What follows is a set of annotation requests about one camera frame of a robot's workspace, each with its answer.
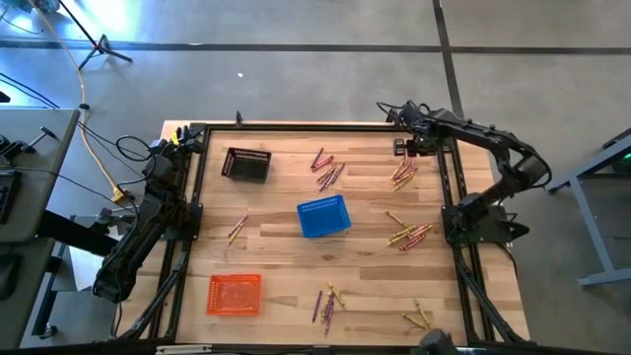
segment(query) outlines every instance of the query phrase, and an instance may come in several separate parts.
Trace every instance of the desk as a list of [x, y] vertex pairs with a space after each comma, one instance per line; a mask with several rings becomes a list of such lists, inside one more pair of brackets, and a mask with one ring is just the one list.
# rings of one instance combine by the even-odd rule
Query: desk
[[[0, 134], [11, 142], [30, 143], [48, 128], [57, 139], [44, 137], [33, 154], [21, 153], [13, 164], [17, 167], [43, 169], [59, 173], [80, 113], [72, 109], [0, 110]], [[0, 243], [26, 242], [33, 239], [57, 177], [41, 172], [21, 171], [20, 190], [7, 222], [0, 225]]]
[[[182, 124], [165, 122], [163, 137]], [[199, 239], [192, 247], [176, 341], [413, 345], [425, 331], [410, 327], [401, 313], [415, 313], [412, 299], [417, 298], [434, 327], [451, 333], [456, 344], [464, 344], [454, 260], [441, 227], [443, 195], [436, 159], [417, 158], [419, 174], [397, 192], [389, 182], [400, 161], [392, 155], [392, 139], [405, 137], [409, 135], [213, 131], [200, 198], [204, 215]], [[272, 152], [267, 182], [221, 177], [229, 147]], [[322, 193], [316, 185], [322, 172], [309, 169], [320, 147], [324, 156], [333, 154], [335, 162], [346, 163], [336, 185]], [[487, 153], [460, 144], [460, 154], [468, 190], [489, 186]], [[189, 190], [194, 173], [193, 168]], [[344, 196], [353, 226], [345, 233], [304, 239], [296, 206], [337, 193]], [[387, 248], [388, 236], [400, 227], [386, 210], [406, 223], [433, 224], [435, 229], [411, 251]], [[244, 214], [249, 219], [227, 248], [226, 236]], [[511, 261], [496, 246], [479, 249], [489, 298], [513, 329], [528, 337]], [[123, 304], [121, 328], [129, 327], [153, 296], [163, 253], [164, 246], [158, 244], [139, 271], [136, 288]], [[259, 316], [206, 316], [209, 276], [230, 273], [262, 275]], [[336, 312], [328, 336], [322, 324], [312, 323], [317, 292], [326, 289], [326, 281], [341, 291], [348, 306]], [[167, 300], [163, 328], [170, 303]], [[481, 333], [479, 308], [472, 308]]]
[[[14, 164], [59, 173], [78, 118], [79, 112], [72, 109], [0, 110], [0, 133], [12, 142], [29, 143], [40, 134], [41, 126], [48, 128], [57, 139], [43, 138], [35, 145], [35, 153], [20, 154]], [[54, 246], [53, 239], [35, 239], [35, 231], [56, 177], [40, 172], [22, 173], [9, 219], [0, 226], [0, 254], [9, 250], [11, 242], [11, 252], [23, 257], [15, 292], [0, 301], [0, 349], [20, 345]]]

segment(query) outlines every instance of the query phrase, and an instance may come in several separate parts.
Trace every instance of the cable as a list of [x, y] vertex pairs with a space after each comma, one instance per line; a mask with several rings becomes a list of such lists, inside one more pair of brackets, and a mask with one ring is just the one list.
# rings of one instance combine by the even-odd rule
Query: cable
[[21, 82], [19, 82], [19, 81], [15, 80], [15, 79], [11, 78], [10, 76], [8, 76], [8, 75], [6, 75], [6, 74], [3, 74], [3, 73], [0, 73], [0, 76], [2, 76], [3, 78], [5, 78], [5, 79], [7, 79], [7, 80], [9, 80], [9, 81], [12, 81], [12, 82], [16, 83], [17, 85], [20, 85], [20, 86], [22, 86], [22, 87], [24, 87], [24, 88], [26, 88], [26, 89], [30, 90], [30, 91], [31, 91], [31, 92], [33, 92], [35, 95], [39, 96], [40, 98], [42, 98], [43, 100], [45, 100], [47, 103], [49, 103], [52, 107], [59, 108], [59, 106], [58, 106], [56, 103], [54, 103], [53, 101], [51, 101], [49, 98], [47, 98], [46, 96], [44, 96], [44, 95], [42, 95], [42, 94], [38, 93], [37, 91], [33, 90], [32, 88], [30, 88], [30, 87], [28, 87], [28, 86], [24, 85], [23, 83], [21, 83]]
[[[89, 131], [89, 132], [91, 132], [92, 134], [94, 134], [95, 136], [99, 137], [99, 138], [100, 138], [101, 140], [103, 140], [104, 142], [106, 142], [106, 143], [108, 143], [108, 144], [111, 144], [111, 145], [112, 145], [112, 146], [114, 146], [114, 147], [116, 146], [116, 144], [115, 144], [114, 142], [112, 142], [112, 141], [108, 140], [107, 138], [104, 138], [104, 137], [103, 137], [103, 136], [101, 136], [99, 133], [95, 132], [93, 129], [90, 129], [90, 127], [88, 127], [88, 126], [86, 126], [86, 125], [83, 125], [83, 123], [81, 123], [81, 122], [79, 122], [79, 121], [78, 121], [78, 122], [77, 122], [77, 125], [79, 125], [79, 127], [85, 128], [87, 131]], [[126, 151], [126, 152], [129, 152], [129, 153], [132, 153], [133, 155], [135, 155], [135, 156], [137, 156], [137, 157], [141, 157], [141, 158], [144, 158], [144, 157], [145, 157], [144, 155], [142, 155], [142, 154], [140, 154], [140, 153], [137, 153], [137, 152], [134, 152], [134, 151], [132, 151], [131, 149], [127, 149], [127, 148], [125, 148], [125, 147], [120, 147], [120, 149], [122, 149], [122, 150], [124, 150], [124, 151]]]
[[107, 152], [108, 152], [111, 156], [113, 156], [116, 160], [118, 160], [118, 161], [119, 161], [122, 165], [124, 165], [125, 167], [127, 167], [127, 169], [129, 169], [130, 171], [132, 171], [135, 175], [137, 175], [137, 176], [139, 176], [139, 177], [141, 177], [141, 178], [144, 178], [144, 176], [143, 176], [142, 174], [140, 174], [140, 173], [136, 172], [136, 171], [135, 171], [133, 168], [131, 168], [131, 167], [130, 167], [127, 163], [123, 162], [123, 161], [122, 161], [122, 159], [120, 159], [120, 158], [116, 157], [116, 156], [115, 156], [115, 155], [114, 155], [114, 154], [110, 151], [110, 149], [108, 149], [108, 148], [105, 146], [105, 144], [101, 143], [101, 141], [100, 141], [100, 140], [99, 140], [96, 136], [94, 136], [94, 135], [93, 135], [92, 133], [90, 133], [90, 132], [87, 132], [87, 133], [88, 133], [88, 135], [89, 135], [89, 136], [91, 136], [92, 138], [94, 138], [94, 139], [95, 139], [95, 141], [96, 141], [97, 143], [99, 143], [99, 144], [103, 147], [103, 149], [105, 149], [105, 150], [106, 150], [106, 151], [107, 151]]
[[149, 159], [151, 159], [151, 157], [153, 157], [151, 154], [149, 154], [148, 156], [143, 157], [142, 159], [131, 158], [130, 156], [126, 155], [126, 154], [123, 152], [123, 149], [122, 149], [123, 147], [121, 147], [121, 146], [120, 146], [120, 142], [121, 142], [123, 139], [131, 139], [131, 140], [135, 140], [135, 141], [139, 142], [140, 144], [142, 144], [143, 146], [145, 146], [145, 148], [147, 148], [147, 151], [149, 151], [149, 149], [150, 149], [150, 148], [149, 148], [149, 144], [145, 143], [145, 141], [143, 141], [142, 139], [140, 139], [140, 138], [138, 138], [138, 137], [136, 137], [136, 136], [132, 136], [132, 135], [124, 135], [124, 136], [120, 136], [120, 137], [118, 137], [118, 139], [116, 139], [115, 146], [116, 146], [116, 149], [118, 150], [118, 153], [120, 153], [120, 155], [122, 155], [123, 157], [125, 157], [125, 158], [129, 159], [130, 161], [134, 161], [134, 162], [146, 162], [146, 161], [148, 161]]
[[123, 205], [121, 205], [121, 204], [119, 204], [119, 203], [117, 203], [117, 202], [114, 202], [114, 201], [112, 201], [111, 199], [107, 198], [107, 196], [105, 196], [104, 194], [102, 194], [102, 193], [100, 193], [100, 192], [98, 192], [98, 191], [94, 191], [93, 189], [91, 189], [91, 188], [89, 188], [89, 187], [87, 187], [87, 186], [85, 186], [85, 185], [82, 185], [82, 184], [78, 183], [77, 181], [73, 180], [73, 179], [72, 179], [72, 178], [70, 178], [70, 177], [65, 177], [65, 176], [63, 176], [62, 174], [55, 173], [55, 172], [52, 172], [52, 171], [48, 171], [48, 170], [45, 170], [45, 169], [37, 169], [37, 168], [27, 168], [27, 167], [5, 167], [5, 168], [8, 168], [8, 169], [15, 169], [15, 170], [20, 170], [20, 171], [27, 171], [27, 172], [28, 172], [28, 171], [30, 171], [30, 172], [48, 173], [48, 174], [54, 175], [54, 176], [56, 176], [56, 177], [58, 177], [58, 178], [63, 178], [63, 179], [65, 179], [65, 180], [66, 180], [66, 181], [68, 181], [68, 182], [74, 183], [75, 185], [77, 185], [77, 186], [79, 186], [79, 187], [81, 187], [81, 188], [83, 188], [83, 189], [85, 189], [85, 190], [88, 190], [88, 191], [90, 191], [91, 193], [93, 193], [93, 194], [95, 194], [95, 195], [97, 195], [97, 196], [102, 197], [103, 199], [105, 199], [105, 200], [109, 201], [110, 203], [113, 203], [113, 204], [115, 204], [115, 205], [117, 205], [117, 206], [119, 206], [119, 207], [122, 207], [124, 210], [126, 210], [126, 211], [128, 211], [128, 212], [131, 212], [131, 213], [133, 213], [134, 215], [136, 215], [136, 217], [138, 216], [137, 211], [132, 211], [132, 210], [130, 210], [128, 207], [125, 207], [125, 206], [123, 206]]
[[46, 107], [55, 108], [54, 106], [51, 106], [51, 105], [50, 105], [49, 103], [47, 103], [46, 101], [44, 101], [44, 100], [42, 100], [42, 99], [40, 99], [40, 98], [38, 98], [38, 97], [36, 97], [36, 96], [33, 96], [33, 95], [31, 95], [31, 94], [27, 93], [26, 91], [24, 91], [24, 90], [22, 90], [22, 89], [18, 88], [16, 85], [13, 85], [13, 84], [9, 83], [9, 82], [8, 82], [8, 81], [6, 81], [6, 80], [2, 80], [2, 79], [0, 79], [0, 82], [3, 82], [3, 83], [5, 83], [5, 84], [7, 84], [7, 85], [9, 85], [9, 86], [11, 86], [11, 87], [13, 87], [13, 88], [15, 88], [16, 90], [18, 90], [19, 92], [21, 92], [22, 94], [24, 94], [24, 95], [26, 95], [26, 96], [28, 96], [28, 97], [31, 97], [31, 98], [33, 98], [33, 99], [35, 99], [35, 100], [38, 100], [38, 101], [42, 102], [44, 105], [46, 105]]
[[25, 28], [21, 28], [20, 26], [18, 26], [18, 25], [16, 25], [16, 24], [14, 24], [14, 23], [12, 23], [12, 22], [10, 22], [10, 21], [9, 21], [9, 20], [7, 20], [7, 19], [2, 19], [2, 20], [4, 20], [7, 24], [9, 24], [9, 25], [13, 26], [14, 28], [16, 28], [16, 29], [20, 29], [20, 30], [22, 30], [22, 31], [24, 31], [24, 32], [26, 32], [26, 33], [28, 33], [28, 34], [31, 34], [31, 35], [39, 35], [39, 34], [41, 34], [41, 33], [43, 32], [43, 29], [42, 29], [42, 30], [39, 30], [39, 32], [38, 32], [38, 33], [37, 33], [37, 32], [33, 32], [33, 31], [29, 31], [29, 30], [27, 30], [27, 29], [25, 29]]
[[[81, 118], [82, 121], [81, 121], [81, 123], [83, 123], [83, 126], [85, 127], [87, 125], [86, 122], [88, 121], [88, 111], [84, 107], [88, 107], [88, 104], [86, 103], [86, 86], [84, 85], [84, 82], [83, 82], [83, 77], [81, 75], [81, 70], [79, 70], [79, 66], [77, 65], [77, 62], [75, 61], [75, 58], [72, 56], [72, 53], [70, 53], [70, 49], [68, 49], [68, 46], [66, 45], [66, 43], [64, 43], [64, 41], [61, 39], [61, 37], [59, 37], [59, 34], [55, 30], [55, 28], [50, 24], [50, 22], [48, 21], [46, 16], [43, 14], [41, 9], [38, 8], [35, 5], [34, 0], [28, 0], [28, 1], [37, 10], [37, 13], [39, 14], [39, 17], [41, 18], [42, 21], [44, 21], [44, 23], [46, 24], [48, 29], [52, 32], [52, 34], [55, 36], [55, 38], [57, 39], [59, 44], [61, 44], [63, 49], [68, 54], [68, 57], [70, 58], [70, 61], [72, 62], [72, 65], [75, 67], [75, 71], [77, 72], [77, 77], [79, 78], [79, 84], [80, 84], [80, 87], [81, 87], [81, 104], [79, 105], [79, 107], [81, 108], [81, 111], [82, 111], [82, 118]], [[99, 159], [99, 157], [97, 157], [97, 155], [95, 154], [94, 150], [92, 149], [92, 146], [88, 142], [88, 138], [86, 138], [86, 129], [85, 128], [81, 129], [81, 138], [83, 138], [83, 143], [86, 146], [86, 149], [88, 150], [88, 152], [90, 153], [92, 158], [94, 158], [95, 162], [97, 162], [97, 165], [99, 166], [99, 169], [101, 169], [101, 172], [103, 173], [103, 175], [105, 176], [105, 178], [109, 182], [109, 185], [111, 186], [112, 193], [113, 193], [113, 197], [111, 198], [111, 200], [112, 201], [119, 201], [120, 199], [122, 199], [124, 197], [124, 192], [116, 188], [116, 183], [114, 182], [113, 178], [111, 178], [111, 175], [105, 169], [105, 167], [104, 167], [103, 163], [101, 162], [101, 160]]]

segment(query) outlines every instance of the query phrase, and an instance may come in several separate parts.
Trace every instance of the wire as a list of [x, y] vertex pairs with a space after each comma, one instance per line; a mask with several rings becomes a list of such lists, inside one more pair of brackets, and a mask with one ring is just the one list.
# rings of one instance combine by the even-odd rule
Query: wire
[[115, 143], [114, 145], [116, 146], [116, 149], [118, 150], [118, 153], [120, 153], [120, 155], [122, 155], [123, 157], [125, 157], [125, 158], [129, 159], [130, 161], [134, 161], [134, 162], [146, 162], [146, 161], [148, 161], [149, 159], [151, 159], [151, 157], [153, 157], [151, 154], [149, 154], [148, 156], [143, 157], [142, 159], [131, 158], [130, 156], [126, 155], [126, 154], [123, 152], [123, 149], [122, 149], [123, 147], [121, 147], [121, 146], [120, 146], [120, 142], [121, 142], [123, 139], [131, 139], [131, 140], [135, 140], [135, 141], [139, 142], [140, 144], [142, 144], [143, 146], [145, 146], [145, 148], [147, 148], [147, 151], [149, 151], [149, 149], [150, 149], [150, 148], [149, 148], [149, 144], [145, 143], [145, 141], [144, 141], [144, 140], [142, 140], [142, 139], [140, 139], [140, 138], [138, 138], [138, 137], [136, 137], [136, 136], [132, 136], [132, 135], [124, 135], [124, 136], [120, 136], [120, 137], [118, 137], [118, 139], [116, 139], [116, 143]]
[[[107, 139], [107, 138], [104, 138], [104, 137], [103, 137], [103, 136], [101, 136], [99, 133], [95, 132], [93, 129], [91, 129], [90, 127], [88, 127], [88, 126], [84, 125], [83, 123], [81, 123], [81, 122], [79, 122], [79, 121], [78, 121], [78, 122], [77, 122], [77, 125], [79, 125], [79, 127], [85, 128], [87, 131], [89, 131], [89, 132], [91, 132], [93, 135], [95, 135], [95, 136], [99, 137], [99, 138], [100, 138], [101, 140], [103, 140], [104, 142], [106, 142], [106, 143], [108, 143], [108, 144], [110, 144], [110, 145], [112, 145], [112, 146], [114, 146], [114, 147], [116, 146], [116, 144], [115, 144], [114, 142], [110, 141], [110, 140], [109, 140], [109, 139]], [[120, 149], [122, 149], [122, 150], [124, 150], [124, 151], [126, 151], [126, 152], [129, 152], [129, 153], [132, 153], [133, 155], [135, 155], [135, 156], [137, 156], [137, 157], [141, 157], [141, 158], [145, 157], [144, 155], [142, 155], [142, 154], [140, 154], [140, 153], [137, 153], [137, 152], [134, 152], [134, 151], [132, 151], [131, 149], [127, 149], [127, 148], [125, 148], [125, 147], [120, 147]]]
[[3, 83], [5, 83], [5, 84], [7, 84], [7, 85], [9, 85], [9, 86], [11, 86], [11, 87], [13, 87], [13, 88], [15, 88], [16, 90], [18, 90], [19, 92], [21, 92], [22, 94], [24, 94], [24, 95], [26, 95], [26, 96], [28, 96], [28, 97], [31, 97], [31, 98], [33, 98], [33, 99], [35, 99], [35, 100], [38, 100], [38, 101], [42, 102], [44, 105], [46, 105], [46, 107], [55, 108], [54, 106], [51, 106], [51, 105], [50, 105], [49, 103], [47, 103], [46, 101], [44, 101], [44, 100], [42, 100], [42, 99], [40, 99], [40, 98], [38, 98], [38, 97], [36, 97], [36, 96], [33, 96], [33, 95], [31, 95], [31, 94], [27, 93], [26, 91], [24, 91], [24, 90], [22, 90], [22, 89], [18, 88], [16, 85], [13, 85], [13, 84], [9, 83], [9, 82], [8, 82], [8, 81], [6, 81], [6, 80], [2, 80], [2, 79], [0, 79], [0, 82], [3, 82]]
[[105, 150], [106, 150], [106, 151], [107, 151], [107, 152], [108, 152], [111, 156], [113, 156], [116, 160], [118, 160], [118, 161], [119, 161], [122, 165], [124, 165], [125, 167], [127, 167], [127, 169], [129, 169], [130, 171], [132, 171], [135, 175], [137, 175], [137, 176], [139, 176], [139, 177], [141, 177], [141, 178], [144, 178], [144, 176], [143, 176], [142, 174], [140, 174], [140, 173], [136, 172], [136, 171], [135, 171], [133, 168], [131, 168], [131, 167], [130, 167], [127, 163], [123, 162], [123, 160], [122, 160], [122, 159], [120, 159], [120, 158], [116, 157], [116, 156], [115, 156], [115, 155], [114, 155], [114, 154], [110, 151], [110, 149], [108, 149], [108, 148], [105, 146], [105, 144], [101, 143], [101, 141], [100, 141], [100, 140], [99, 140], [99, 139], [98, 139], [95, 135], [93, 135], [93, 133], [90, 133], [90, 132], [87, 132], [87, 133], [88, 133], [88, 135], [89, 135], [89, 136], [91, 136], [92, 138], [94, 138], [94, 139], [95, 139], [95, 141], [96, 141], [97, 143], [99, 143], [99, 144], [103, 147], [103, 149], [105, 149]]
[[19, 82], [19, 81], [15, 80], [15, 79], [13, 79], [13, 78], [11, 78], [10, 76], [8, 76], [8, 75], [6, 75], [6, 74], [4, 74], [4, 73], [0, 73], [0, 76], [2, 76], [3, 78], [5, 78], [5, 79], [7, 79], [7, 80], [12, 81], [12, 82], [14, 82], [14, 83], [16, 83], [16, 84], [18, 84], [18, 85], [20, 85], [20, 86], [22, 86], [22, 87], [24, 87], [24, 88], [26, 88], [26, 89], [30, 90], [30, 91], [31, 91], [31, 92], [33, 92], [35, 95], [39, 96], [40, 98], [42, 98], [43, 100], [45, 100], [47, 103], [49, 103], [52, 107], [59, 108], [59, 106], [58, 106], [56, 103], [54, 103], [53, 101], [51, 101], [49, 98], [47, 98], [46, 96], [44, 96], [44, 95], [42, 95], [42, 94], [38, 93], [37, 91], [33, 90], [32, 88], [30, 88], [30, 87], [28, 87], [28, 86], [24, 85], [23, 83], [21, 83], [21, 82]]
[[12, 22], [10, 22], [10, 21], [9, 21], [9, 20], [7, 20], [7, 19], [2, 19], [2, 20], [4, 20], [7, 24], [9, 24], [9, 25], [13, 26], [14, 28], [19, 29], [19, 30], [22, 30], [22, 31], [24, 31], [24, 32], [26, 32], [26, 33], [28, 33], [28, 34], [31, 34], [31, 35], [39, 35], [39, 34], [41, 34], [41, 33], [43, 32], [43, 29], [42, 29], [42, 30], [39, 30], [39, 32], [38, 32], [38, 33], [37, 33], [37, 32], [33, 32], [33, 31], [29, 31], [29, 30], [27, 30], [27, 29], [25, 29], [25, 28], [21, 28], [20, 26], [18, 26], [18, 25], [16, 25], [16, 24], [14, 24], [14, 23], [12, 23]]
[[70, 61], [72, 62], [72, 65], [75, 67], [75, 71], [77, 72], [77, 77], [79, 78], [79, 84], [80, 84], [80, 87], [81, 87], [81, 105], [80, 105], [80, 108], [81, 108], [81, 111], [82, 111], [82, 117], [81, 117], [82, 121], [81, 121], [81, 123], [83, 123], [83, 127], [84, 127], [83, 129], [81, 129], [81, 138], [83, 138], [83, 143], [86, 146], [86, 149], [88, 150], [88, 152], [90, 153], [92, 158], [94, 158], [95, 162], [97, 162], [97, 165], [99, 166], [99, 169], [101, 169], [101, 172], [103, 173], [103, 175], [105, 176], [105, 178], [109, 182], [109, 185], [111, 186], [112, 193], [113, 193], [112, 200], [119, 200], [120, 198], [122, 198], [124, 196], [124, 192], [116, 189], [116, 183], [114, 182], [113, 178], [111, 178], [111, 175], [109, 174], [109, 172], [105, 169], [105, 167], [104, 167], [103, 163], [101, 162], [101, 160], [99, 159], [99, 157], [97, 157], [97, 154], [95, 154], [94, 150], [92, 149], [92, 146], [88, 142], [88, 138], [86, 138], [85, 126], [87, 125], [86, 122], [88, 121], [88, 111], [85, 108], [83, 108], [83, 106], [86, 107], [88, 104], [86, 103], [86, 86], [84, 85], [84, 82], [83, 82], [83, 76], [81, 75], [81, 70], [79, 69], [79, 66], [77, 65], [77, 62], [75, 61], [75, 58], [72, 56], [72, 53], [70, 52], [70, 49], [68, 49], [68, 46], [66, 45], [66, 43], [64, 43], [64, 41], [61, 39], [61, 37], [59, 37], [59, 34], [55, 30], [55, 28], [50, 24], [50, 22], [48, 21], [46, 16], [43, 14], [41, 9], [38, 8], [35, 5], [34, 0], [28, 0], [28, 1], [37, 10], [37, 13], [39, 14], [39, 17], [41, 18], [42, 21], [44, 21], [44, 23], [46, 24], [48, 29], [52, 32], [52, 34], [55, 36], [55, 38], [57, 39], [59, 44], [61, 44], [63, 49], [68, 54], [68, 57], [70, 58]]

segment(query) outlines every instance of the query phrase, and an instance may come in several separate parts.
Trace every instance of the tripod stand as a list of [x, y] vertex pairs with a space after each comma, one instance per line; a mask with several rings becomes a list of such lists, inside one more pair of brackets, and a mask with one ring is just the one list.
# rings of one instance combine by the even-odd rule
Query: tripod stand
[[94, 46], [92, 48], [92, 50], [90, 51], [90, 53], [88, 54], [88, 56], [86, 57], [86, 59], [84, 59], [81, 64], [79, 65], [79, 70], [83, 69], [83, 67], [88, 63], [88, 61], [95, 55], [95, 53], [98, 51], [100, 54], [109, 54], [109, 55], [113, 55], [116, 58], [120, 58], [122, 60], [126, 60], [128, 62], [132, 62], [131, 58], [128, 56], [124, 56], [120, 53], [117, 53], [113, 50], [111, 50], [109, 48], [109, 41], [107, 40], [107, 37], [105, 35], [101, 35], [101, 38], [99, 39], [99, 42], [95, 42], [92, 37], [90, 36], [90, 34], [88, 34], [88, 32], [86, 31], [86, 29], [83, 28], [83, 26], [81, 26], [81, 24], [79, 23], [79, 20], [77, 20], [77, 18], [70, 12], [70, 10], [66, 7], [66, 4], [64, 4], [61, 0], [58, 0], [59, 4], [61, 4], [61, 6], [63, 6], [63, 8], [66, 10], [66, 12], [68, 13], [68, 15], [70, 15], [70, 17], [72, 18], [72, 21], [75, 22], [75, 24], [77, 24], [77, 26], [79, 27], [79, 29], [81, 29], [81, 32], [86, 35], [86, 37], [90, 40], [90, 42], [92, 43], [92, 45]]

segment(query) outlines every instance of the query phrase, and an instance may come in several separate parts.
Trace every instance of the gray table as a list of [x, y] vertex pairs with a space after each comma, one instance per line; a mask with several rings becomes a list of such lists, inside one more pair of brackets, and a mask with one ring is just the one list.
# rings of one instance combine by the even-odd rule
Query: gray table
[[[11, 141], [32, 141], [45, 126], [58, 138], [49, 137], [35, 145], [36, 153], [14, 160], [16, 166], [59, 173], [79, 118], [73, 109], [0, 110], [0, 134]], [[56, 177], [47, 173], [23, 172], [21, 187], [5, 225], [0, 226], [0, 253], [11, 252], [23, 257], [14, 294], [0, 301], [0, 349], [20, 346], [35, 298], [46, 272], [53, 239], [35, 239], [35, 231], [46, 207]]]
[[[0, 110], [0, 134], [12, 142], [31, 142], [41, 133], [41, 126], [57, 136], [57, 139], [43, 138], [35, 145], [35, 153], [20, 154], [13, 160], [13, 164], [59, 173], [79, 115], [77, 110], [72, 109]], [[55, 185], [56, 176], [52, 174], [27, 171], [21, 173], [19, 195], [7, 223], [0, 225], [0, 243], [26, 242], [34, 238]]]

